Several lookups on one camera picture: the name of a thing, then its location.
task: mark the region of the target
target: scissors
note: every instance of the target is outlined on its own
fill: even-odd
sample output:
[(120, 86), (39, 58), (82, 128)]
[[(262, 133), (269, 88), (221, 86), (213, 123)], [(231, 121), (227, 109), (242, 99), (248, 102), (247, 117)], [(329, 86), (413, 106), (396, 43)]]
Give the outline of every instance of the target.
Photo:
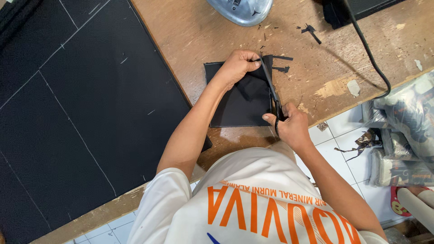
[(261, 60), (262, 68), (265, 72), (265, 77), (267, 78), (268, 85), (270, 86), (271, 97), (274, 101), (274, 107), (276, 108), (276, 122), (274, 123), (274, 129), (276, 130), (277, 136), (279, 136), (279, 131), (277, 130), (277, 124), (279, 121), (284, 121), (286, 117), (283, 115), (282, 104), (280, 104), (280, 97), (276, 93), (276, 87), (273, 86), (271, 82), (271, 75), (268, 73), (267, 67), (265, 66), (264, 60), (262, 59), (262, 53), (259, 54), (259, 59)]

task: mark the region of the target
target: black cable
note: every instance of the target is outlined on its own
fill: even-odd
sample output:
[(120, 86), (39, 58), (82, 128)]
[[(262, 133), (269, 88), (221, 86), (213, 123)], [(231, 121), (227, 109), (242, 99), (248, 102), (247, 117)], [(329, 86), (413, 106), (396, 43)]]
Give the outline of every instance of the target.
[(362, 31), (360, 30), (360, 28), (359, 28), (359, 26), (357, 24), (357, 21), (356, 21), (356, 19), (354, 17), (354, 14), (351, 11), (351, 8), (350, 8), (350, 5), (349, 5), (348, 1), (347, 0), (343, 0), (343, 2), (345, 4), (345, 7), (348, 10), (348, 14), (350, 15), (350, 19), (351, 19), (351, 22), (352, 22), (352, 24), (354, 26), (354, 29), (356, 30), (358, 36), (360, 37), (360, 40), (363, 43), (363, 46), (365, 47), (366, 53), (368, 54), (368, 57), (369, 57), (369, 60), (371, 61), (372, 66), (377, 71), (377, 73), (381, 76), (381, 78), (384, 80), (384, 82), (386, 83), (386, 86), (387, 86), (386, 93), (383, 94), (383, 95), (381, 95), (381, 96), (378, 96), (378, 97), (376, 97), (374, 99), (385, 97), (385, 96), (389, 95), (390, 90), (392, 89), (392, 86), (390, 85), (389, 80), (386, 78), (386, 76), (383, 74), (383, 72), (381, 72), (380, 68), (377, 66), (377, 63), (375, 62), (374, 57), (372, 56), (371, 50), (369, 49), (368, 43), (366, 42), (365, 37), (363, 36), (363, 33), (362, 33)]

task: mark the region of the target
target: black cloth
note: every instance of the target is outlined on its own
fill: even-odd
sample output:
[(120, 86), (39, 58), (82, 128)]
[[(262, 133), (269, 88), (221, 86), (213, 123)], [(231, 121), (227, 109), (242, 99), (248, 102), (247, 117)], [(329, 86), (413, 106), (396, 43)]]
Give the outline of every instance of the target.
[[(263, 57), (269, 74), (272, 73), (273, 56)], [(224, 62), (205, 63), (207, 84)], [(211, 120), (211, 127), (269, 126), (262, 119), (273, 109), (270, 87), (262, 68), (247, 74), (224, 94)]]

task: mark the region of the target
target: black fabric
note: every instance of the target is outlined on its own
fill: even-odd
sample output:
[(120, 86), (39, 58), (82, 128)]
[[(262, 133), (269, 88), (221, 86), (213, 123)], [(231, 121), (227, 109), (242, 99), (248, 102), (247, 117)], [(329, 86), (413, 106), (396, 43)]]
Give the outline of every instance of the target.
[[(263, 57), (269, 74), (273, 65), (273, 56)], [(206, 63), (207, 84), (211, 81), (224, 62)], [(270, 88), (265, 72), (260, 67), (247, 74), (229, 90), (219, 103), (211, 120), (211, 127), (269, 126), (262, 119), (264, 113), (273, 109)]]
[(58, 0), (41, 2), (0, 49), (0, 107), (76, 30)]
[[(28, 243), (152, 180), (191, 108), (131, 3), (105, 3), (77, 31), (58, 0), (43, 0), (2, 50), (7, 243)], [(207, 137), (203, 150), (211, 146)]]
[[(348, 0), (356, 20), (363, 19), (387, 7), (404, 0)], [(324, 19), (333, 29), (338, 29), (351, 23), (343, 0), (323, 0)]]
[(75, 25), (80, 28), (89, 18), (94, 15), (107, 0), (62, 0)]

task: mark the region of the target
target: worn wooden surface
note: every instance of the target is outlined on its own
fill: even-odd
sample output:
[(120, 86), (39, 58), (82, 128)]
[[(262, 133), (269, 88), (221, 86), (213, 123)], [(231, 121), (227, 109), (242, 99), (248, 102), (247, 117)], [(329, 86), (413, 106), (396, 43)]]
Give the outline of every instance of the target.
[[(287, 74), (273, 71), (273, 83), (283, 102), (293, 102), (309, 115), (310, 125), (325, 121), (382, 93), (385, 85), (373, 70), (354, 28), (332, 30), (322, 6), (312, 0), (275, 0), (268, 17), (253, 27), (238, 26), (216, 12), (205, 0), (145, 1), (133, 4), (147, 25), (184, 92), (194, 104), (205, 87), (203, 63), (223, 61), (233, 49), (285, 55), (293, 61)], [(372, 53), (397, 86), (434, 67), (434, 1), (406, 0), (358, 21)], [(318, 45), (296, 26), (317, 29)], [(357, 80), (360, 96), (350, 95), (346, 83)], [(278, 140), (270, 127), (212, 128), (213, 147), (200, 155), (207, 170), (218, 158), (239, 149), (268, 146)], [(204, 171), (195, 171), (193, 181)], [(144, 186), (77, 218), (32, 243), (62, 243), (137, 209)]]

